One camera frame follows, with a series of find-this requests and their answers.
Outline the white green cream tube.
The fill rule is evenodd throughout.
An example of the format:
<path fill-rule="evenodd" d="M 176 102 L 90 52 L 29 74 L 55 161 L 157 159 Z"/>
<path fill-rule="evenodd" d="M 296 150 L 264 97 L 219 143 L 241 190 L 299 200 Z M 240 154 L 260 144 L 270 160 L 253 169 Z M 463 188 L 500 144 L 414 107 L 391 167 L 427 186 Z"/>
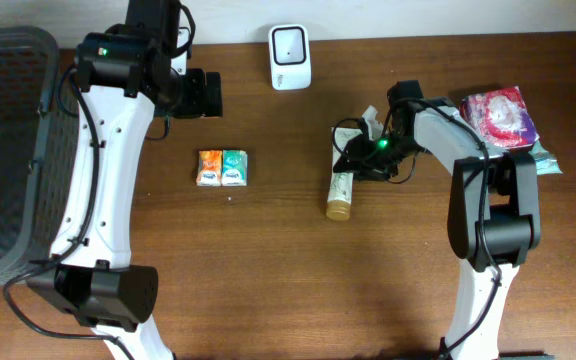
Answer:
<path fill-rule="evenodd" d="M 338 128 L 333 131 L 335 143 L 338 148 L 332 148 L 332 166 L 341 159 L 340 149 L 344 149 L 347 143 L 361 135 L 359 129 Z M 347 221 L 351 215 L 352 205 L 352 173 L 331 172 L 331 180 L 327 197 L 326 216 L 335 221 Z"/>

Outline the orange pocket tissue pack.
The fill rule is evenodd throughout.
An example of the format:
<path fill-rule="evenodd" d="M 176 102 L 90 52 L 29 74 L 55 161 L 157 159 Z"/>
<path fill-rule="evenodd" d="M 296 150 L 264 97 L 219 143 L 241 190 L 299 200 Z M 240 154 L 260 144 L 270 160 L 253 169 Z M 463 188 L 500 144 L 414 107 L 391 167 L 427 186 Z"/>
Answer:
<path fill-rule="evenodd" d="M 196 184 L 198 186 L 220 186 L 222 177 L 222 162 L 222 150 L 200 151 Z"/>

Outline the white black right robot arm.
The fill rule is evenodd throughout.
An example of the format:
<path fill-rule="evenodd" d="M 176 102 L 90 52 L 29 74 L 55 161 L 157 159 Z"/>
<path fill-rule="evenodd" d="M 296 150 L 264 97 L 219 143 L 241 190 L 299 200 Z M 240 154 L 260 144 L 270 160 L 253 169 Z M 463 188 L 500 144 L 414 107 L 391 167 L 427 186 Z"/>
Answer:
<path fill-rule="evenodd" d="M 537 169 L 528 153 L 491 144 L 447 97 L 427 98 L 416 80 L 387 92 L 382 123 L 354 119 L 332 129 L 332 171 L 357 180 L 399 184 L 398 166 L 434 156 L 451 176 L 447 234 L 459 260 L 456 306 L 439 359 L 498 359 L 498 336 L 510 286 L 540 242 Z"/>

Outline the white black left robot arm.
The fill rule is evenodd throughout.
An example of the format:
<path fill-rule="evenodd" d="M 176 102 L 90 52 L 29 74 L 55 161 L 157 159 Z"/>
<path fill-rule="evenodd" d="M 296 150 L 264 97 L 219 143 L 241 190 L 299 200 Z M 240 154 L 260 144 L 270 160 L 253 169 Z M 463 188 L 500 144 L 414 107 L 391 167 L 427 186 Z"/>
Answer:
<path fill-rule="evenodd" d="M 219 117 L 221 79 L 186 65 L 196 25 L 176 0 L 133 1 L 122 23 L 77 46 L 68 79 L 79 134 L 65 213 L 27 286 L 117 359 L 170 359 L 153 310 L 158 273 L 131 261 L 141 150 L 158 117 Z"/>

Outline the teal wipes packet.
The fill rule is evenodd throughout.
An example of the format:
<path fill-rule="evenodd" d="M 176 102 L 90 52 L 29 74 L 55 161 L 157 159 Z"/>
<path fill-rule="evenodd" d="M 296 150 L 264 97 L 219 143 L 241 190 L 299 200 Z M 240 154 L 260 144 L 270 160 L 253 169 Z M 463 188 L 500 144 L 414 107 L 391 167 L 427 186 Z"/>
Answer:
<path fill-rule="evenodd" d="M 542 175 L 559 175 L 562 174 L 562 170 L 559 167 L 557 158 L 547 151 L 540 141 L 537 141 L 530 154 L 535 160 L 536 171 L 538 176 Z"/>

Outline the red purple tissue pack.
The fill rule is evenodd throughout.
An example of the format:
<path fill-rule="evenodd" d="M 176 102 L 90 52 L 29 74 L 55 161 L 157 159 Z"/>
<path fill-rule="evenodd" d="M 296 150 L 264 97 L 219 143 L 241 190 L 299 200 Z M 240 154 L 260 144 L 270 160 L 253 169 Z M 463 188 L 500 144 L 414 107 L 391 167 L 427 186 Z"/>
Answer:
<path fill-rule="evenodd" d="M 466 96 L 460 114 L 487 142 L 500 148 L 532 148 L 540 138 L 518 86 Z"/>

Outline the teal pocket tissue pack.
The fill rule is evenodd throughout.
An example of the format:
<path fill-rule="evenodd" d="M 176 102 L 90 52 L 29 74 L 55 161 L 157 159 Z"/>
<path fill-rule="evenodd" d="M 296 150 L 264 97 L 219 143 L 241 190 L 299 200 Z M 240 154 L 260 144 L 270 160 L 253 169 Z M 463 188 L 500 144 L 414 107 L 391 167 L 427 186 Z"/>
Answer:
<path fill-rule="evenodd" d="M 247 185 L 248 155 L 243 150 L 224 150 L 222 165 L 222 186 Z"/>

